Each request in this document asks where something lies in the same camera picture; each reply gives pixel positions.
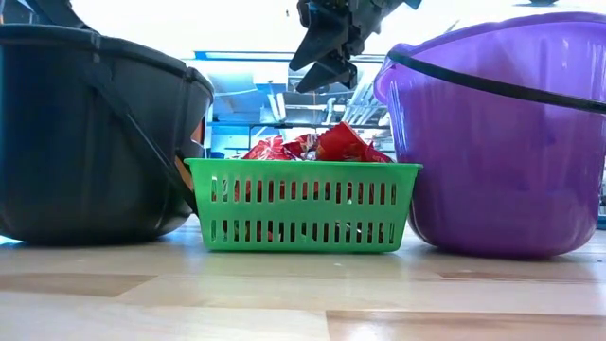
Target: basket slot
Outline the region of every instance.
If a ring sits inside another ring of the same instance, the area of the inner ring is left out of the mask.
[[[234,182],[234,186],[231,188],[234,190],[234,203],[239,203],[240,202],[240,193],[241,193],[241,186],[240,186],[240,178],[236,177],[236,180]]]
[[[277,228],[274,225],[274,242],[288,242],[284,236],[284,223],[280,222],[277,224]]]
[[[257,181],[257,200],[255,203],[263,203],[267,199],[267,190],[265,188],[265,182],[263,180]]]
[[[314,201],[318,201],[320,200],[320,183],[317,181],[314,181],[311,183],[312,184],[312,200]]]
[[[216,177],[212,177],[210,180],[210,201],[215,203],[217,202],[217,197],[219,196],[219,193],[217,193],[217,178]]]
[[[397,197],[398,197],[398,193],[397,193],[396,184],[391,184],[391,205],[394,206],[397,204],[397,200],[396,200]]]
[[[309,227],[310,227],[310,230],[308,231],[308,234],[310,237],[312,237],[310,242],[317,242],[318,241],[318,223],[310,223]]]
[[[291,185],[290,185],[291,195],[287,195],[286,196],[287,198],[290,198],[291,200],[296,200],[296,187],[297,187],[296,182],[295,181],[291,182]]]
[[[333,188],[332,193],[334,193],[334,195],[332,195],[334,197],[334,202],[336,204],[343,203],[344,202],[343,198],[345,197],[345,192],[341,188],[341,183],[334,183],[334,186],[332,186],[332,188]]]
[[[280,186],[276,186],[278,193],[279,193],[279,200],[285,200],[286,199],[286,183],[284,182],[284,180],[281,180],[279,182]]]
[[[217,241],[217,221],[210,222],[210,241]]]
[[[239,233],[243,236],[244,242],[252,241],[253,238],[251,237],[251,222],[245,221]]]
[[[308,184],[305,181],[299,182],[297,184],[297,193],[296,197],[300,201],[306,201],[309,199],[310,192],[308,191]]]
[[[352,243],[355,241],[356,233],[353,230],[355,226],[351,222],[345,223],[341,228],[346,230],[345,243]]]
[[[267,193],[267,202],[272,203],[274,201],[274,181],[266,180],[264,184],[264,191]]]
[[[242,221],[240,220],[236,220],[234,221],[234,242],[241,242],[241,232],[243,229],[244,225],[242,224]]]
[[[343,205],[350,205],[352,202],[351,200],[351,191],[353,190],[353,187],[351,185],[351,183],[343,183],[341,184],[341,204]]]
[[[330,226],[333,230],[331,234],[334,243],[339,244],[343,239],[341,238],[341,229],[338,229],[339,221],[335,221],[333,226]]]
[[[267,240],[267,228],[263,231],[263,221],[254,221],[251,225],[251,232],[255,242],[264,242]]]
[[[388,228],[387,242],[392,244],[392,243],[394,243],[395,239],[396,239],[396,225],[393,223],[390,223],[389,228]]]
[[[330,228],[330,224],[329,223],[323,223],[322,224],[322,231],[323,231],[323,241],[327,242],[329,244],[334,244],[334,228]]]
[[[285,242],[295,242],[296,241],[296,223],[290,223],[288,228],[284,231],[284,241]]]
[[[279,184],[274,180],[269,180],[267,182],[267,193],[268,193],[268,202],[273,203],[278,200],[280,192]]]
[[[385,205],[385,184],[381,184],[379,205]]]
[[[320,200],[330,201],[330,183],[321,183],[319,192]]]
[[[221,241],[222,242],[229,242],[228,237],[227,237],[227,232],[229,231],[229,221],[224,220],[222,221],[221,224],[222,228],[221,228]]]
[[[362,233],[358,232],[362,231],[362,225],[362,222],[357,222],[351,225],[351,229],[349,230],[349,233],[351,233],[351,243],[362,243]]]
[[[361,195],[362,198],[364,198],[363,200],[366,201],[367,205],[374,205],[375,204],[375,198],[373,197],[374,191],[375,191],[375,186],[373,184],[364,184],[365,187],[365,192],[363,193],[363,195]]]
[[[307,242],[307,223],[301,223],[301,224],[300,224],[300,228],[301,228],[301,229],[300,229],[300,230],[299,230],[299,232],[298,232],[297,238],[298,238],[299,236],[303,236],[303,237],[302,237],[302,238],[303,238],[303,241],[304,241],[304,242]]]

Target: black handle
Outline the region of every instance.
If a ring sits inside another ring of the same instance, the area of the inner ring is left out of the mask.
[[[482,77],[456,72],[432,63],[420,61],[407,54],[390,51],[387,57],[392,61],[411,68],[417,72],[437,78],[442,81],[466,86],[471,89],[506,96],[513,99],[525,99],[543,104],[583,110],[591,113],[606,115],[606,102],[593,99],[580,99],[572,96],[556,94],[549,91],[514,85],[502,81],[494,81]]]
[[[160,147],[149,137],[143,128],[137,123],[132,114],[128,103],[117,92],[112,84],[112,75],[109,68],[102,63],[91,63],[82,68],[82,75],[88,85],[96,89],[99,94],[108,103],[114,115],[119,119],[129,135],[137,139],[139,151],[145,153],[150,158],[157,161],[162,172],[169,179],[170,184],[181,194],[187,205],[191,208],[193,214],[198,215],[196,206],[196,197],[181,178],[181,174],[174,166],[174,163],[162,152]],[[177,156],[183,161],[180,151],[176,151]]]

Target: black bucket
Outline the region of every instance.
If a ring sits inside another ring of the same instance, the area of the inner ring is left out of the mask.
[[[178,176],[176,156],[203,153],[191,136],[213,89],[197,70],[90,29],[42,25],[0,26],[0,68],[0,234],[138,242],[187,219],[188,188],[167,170]]]

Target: wooden floor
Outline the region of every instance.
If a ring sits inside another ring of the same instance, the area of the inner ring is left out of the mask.
[[[606,232],[550,261],[207,253],[0,240],[0,340],[606,340]]]

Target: purple plastic bucket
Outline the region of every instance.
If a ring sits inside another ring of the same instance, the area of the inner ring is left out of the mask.
[[[482,24],[392,51],[489,80],[606,99],[606,16]],[[487,257],[550,257],[596,230],[606,117],[512,99],[387,59],[375,80],[399,162],[423,165],[410,224],[426,242]]]

